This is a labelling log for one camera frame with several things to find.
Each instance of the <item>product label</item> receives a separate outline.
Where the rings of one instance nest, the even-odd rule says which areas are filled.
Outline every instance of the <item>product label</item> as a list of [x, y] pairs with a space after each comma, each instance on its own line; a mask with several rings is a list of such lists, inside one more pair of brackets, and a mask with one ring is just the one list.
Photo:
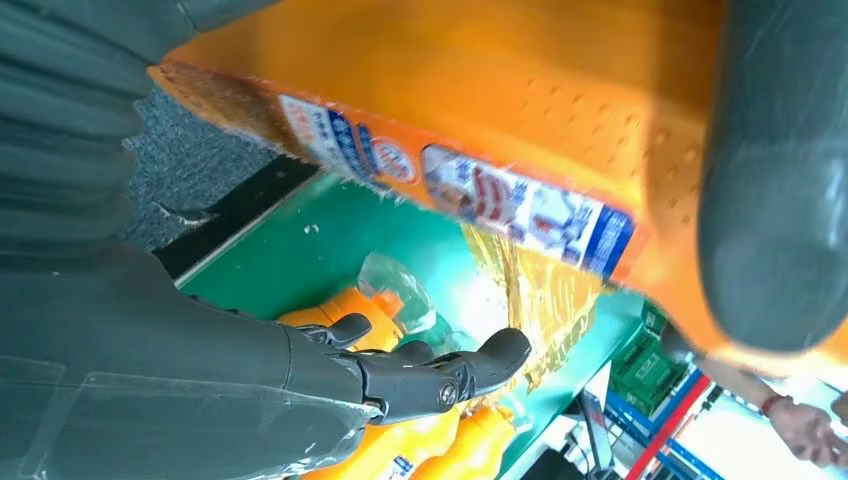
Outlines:
[[298, 141], [326, 167], [380, 189], [387, 187], [375, 180], [377, 175], [415, 179], [415, 166], [403, 149], [387, 139], [373, 139], [367, 126], [357, 125], [354, 133], [342, 113], [288, 95], [280, 95], [280, 104]]
[[389, 465], [389, 468], [377, 476], [377, 480], [404, 480], [412, 476], [413, 470], [415, 470], [415, 466], [409, 463], [409, 460], [398, 455]]
[[433, 133], [340, 105], [279, 98], [294, 134], [314, 160], [376, 189], [432, 204], [605, 278], [633, 237], [635, 226], [627, 213], [440, 146], [443, 139]]
[[615, 270], [633, 235], [627, 214], [585, 195], [437, 145], [424, 148], [422, 160], [439, 210], [603, 277]]
[[287, 95], [281, 95], [280, 102], [286, 118], [289, 120], [289, 125], [291, 125], [301, 145], [306, 147], [309, 153], [327, 167], [347, 175], [353, 175], [353, 169], [348, 164], [346, 155], [342, 151], [345, 147], [347, 147], [347, 150], [350, 150], [350, 148], [355, 150], [355, 147], [352, 146], [353, 137], [350, 137], [350, 145], [343, 143], [346, 141], [346, 137], [343, 137], [345, 140], [338, 139], [336, 132], [344, 130], [344, 128], [334, 127], [332, 120], [335, 119], [338, 122], [339, 116], [331, 117], [326, 108]]

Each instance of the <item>black strip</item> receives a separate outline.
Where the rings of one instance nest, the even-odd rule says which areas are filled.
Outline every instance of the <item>black strip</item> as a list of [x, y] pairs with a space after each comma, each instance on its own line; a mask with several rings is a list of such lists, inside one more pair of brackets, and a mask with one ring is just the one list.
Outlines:
[[176, 279], [317, 172], [315, 166], [280, 155], [209, 208], [215, 218], [153, 254]]

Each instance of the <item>red pole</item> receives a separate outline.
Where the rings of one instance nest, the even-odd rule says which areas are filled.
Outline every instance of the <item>red pole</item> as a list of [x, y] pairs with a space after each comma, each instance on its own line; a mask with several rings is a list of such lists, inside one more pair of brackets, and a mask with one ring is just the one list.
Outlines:
[[692, 387], [692, 390], [686, 394], [683, 401], [677, 406], [677, 409], [669, 415], [668, 421], [665, 422], [665, 425], [662, 426], [654, 439], [651, 440], [651, 443], [648, 444], [647, 448], [645, 448], [645, 453], [643, 453], [639, 459], [636, 460], [636, 463], [633, 464], [633, 467], [630, 469], [630, 473], [627, 474], [625, 480], [638, 480], [642, 478], [642, 474], [648, 469], [648, 465], [651, 463], [651, 460], [657, 456], [657, 453], [659, 453], [660, 449], [666, 442], [668, 442], [668, 439], [674, 435], [674, 432], [677, 431], [677, 427], [680, 426], [683, 418], [686, 417], [686, 413], [689, 412], [692, 405], [698, 401], [701, 395], [707, 391], [710, 383], [711, 381], [709, 378], [703, 375], [701, 376], [701, 378]]

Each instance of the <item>gray carpet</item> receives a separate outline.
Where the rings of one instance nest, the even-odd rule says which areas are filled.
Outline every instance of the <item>gray carpet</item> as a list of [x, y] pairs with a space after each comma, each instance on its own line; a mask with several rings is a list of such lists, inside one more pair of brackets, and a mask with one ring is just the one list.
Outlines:
[[126, 238], [148, 250], [190, 228], [168, 210], [202, 210], [277, 156], [203, 122], [158, 88], [136, 108], [144, 116], [144, 132], [124, 142], [138, 157]]

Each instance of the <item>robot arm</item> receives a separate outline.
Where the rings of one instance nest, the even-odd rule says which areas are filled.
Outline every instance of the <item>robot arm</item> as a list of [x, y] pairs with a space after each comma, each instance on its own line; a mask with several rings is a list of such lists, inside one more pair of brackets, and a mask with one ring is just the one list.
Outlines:
[[699, 212], [702, 285], [734, 340], [797, 353], [848, 313], [848, 3], [727, 9]]
[[366, 423], [446, 411], [527, 358], [509, 329], [435, 360], [351, 354], [361, 319], [298, 330], [219, 311], [118, 240], [145, 69], [269, 3], [0, 1], [0, 476], [297, 473], [346, 458]]

